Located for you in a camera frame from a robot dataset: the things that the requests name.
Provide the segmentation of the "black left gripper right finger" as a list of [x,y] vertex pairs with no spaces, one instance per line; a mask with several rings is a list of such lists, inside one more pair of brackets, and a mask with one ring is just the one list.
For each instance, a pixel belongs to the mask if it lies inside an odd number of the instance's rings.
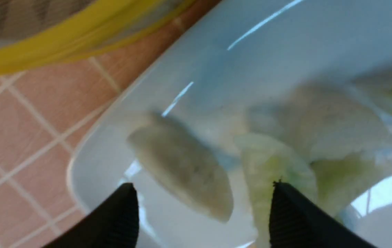
[[372,248],[338,223],[295,187],[273,182],[269,216],[272,248]]

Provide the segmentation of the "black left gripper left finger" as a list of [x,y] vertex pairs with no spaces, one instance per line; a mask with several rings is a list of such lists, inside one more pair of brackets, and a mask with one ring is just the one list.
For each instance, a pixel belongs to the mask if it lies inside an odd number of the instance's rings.
[[139,230],[137,192],[132,183],[124,183],[79,223],[44,247],[134,248]]

